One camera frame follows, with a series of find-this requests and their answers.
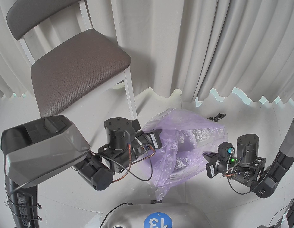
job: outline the translucent purple bag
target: translucent purple bag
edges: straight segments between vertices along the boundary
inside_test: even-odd
[[[217,150],[228,140],[223,125],[208,120],[194,112],[169,108],[146,123],[143,131],[162,129],[163,147],[151,158],[157,200],[161,200],[170,187],[185,182],[206,169],[203,152]],[[146,159],[144,170],[149,173],[150,162]]]

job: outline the gray chair backrest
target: gray chair backrest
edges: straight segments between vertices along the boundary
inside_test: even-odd
[[[19,40],[51,15],[81,0],[17,0],[7,14],[9,29]]]

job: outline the chair backrest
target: chair backrest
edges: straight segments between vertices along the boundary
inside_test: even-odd
[[[85,28],[92,28],[85,0],[17,0],[7,13],[8,27],[16,40],[20,41],[31,64],[35,63],[23,36],[58,11],[79,2]]]

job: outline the white curtain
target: white curtain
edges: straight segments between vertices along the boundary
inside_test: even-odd
[[[29,62],[0,0],[0,95],[33,93]],[[294,0],[87,0],[93,27],[131,56],[134,93],[148,87],[184,101],[215,88],[294,100]],[[78,4],[25,35],[35,60],[84,30]]]

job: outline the purple plastic bag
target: purple plastic bag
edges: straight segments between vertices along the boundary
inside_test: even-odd
[[[194,112],[169,108],[158,114],[143,127],[143,131],[162,129],[163,147],[151,158],[157,200],[161,200],[170,187],[185,182],[206,169],[203,152],[217,150],[228,140],[223,125],[208,120]],[[149,173],[150,162],[146,159],[144,170]]]

